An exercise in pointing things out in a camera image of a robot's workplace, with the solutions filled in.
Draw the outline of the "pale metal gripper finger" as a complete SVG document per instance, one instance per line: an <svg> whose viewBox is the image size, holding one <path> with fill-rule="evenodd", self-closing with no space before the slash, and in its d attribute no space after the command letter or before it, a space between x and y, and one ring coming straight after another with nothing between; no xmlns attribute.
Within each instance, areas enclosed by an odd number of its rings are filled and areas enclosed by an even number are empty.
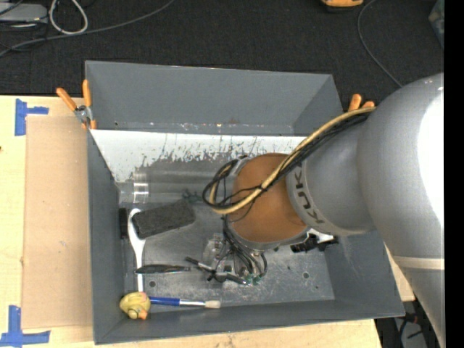
<svg viewBox="0 0 464 348"><path fill-rule="evenodd" d="M235 274L232 273L210 273L210 275L207 277L207 281L217 281L218 283L224 283L226 281L231 281L234 283L237 283L239 285L247 285L248 282L243 279L238 277Z"/></svg>
<svg viewBox="0 0 464 348"><path fill-rule="evenodd" d="M196 260L192 257L186 257L185 261L190 262L191 264L195 265L196 267L202 270L212 270L212 267L210 265L204 264L203 262L200 262L199 260Z"/></svg>

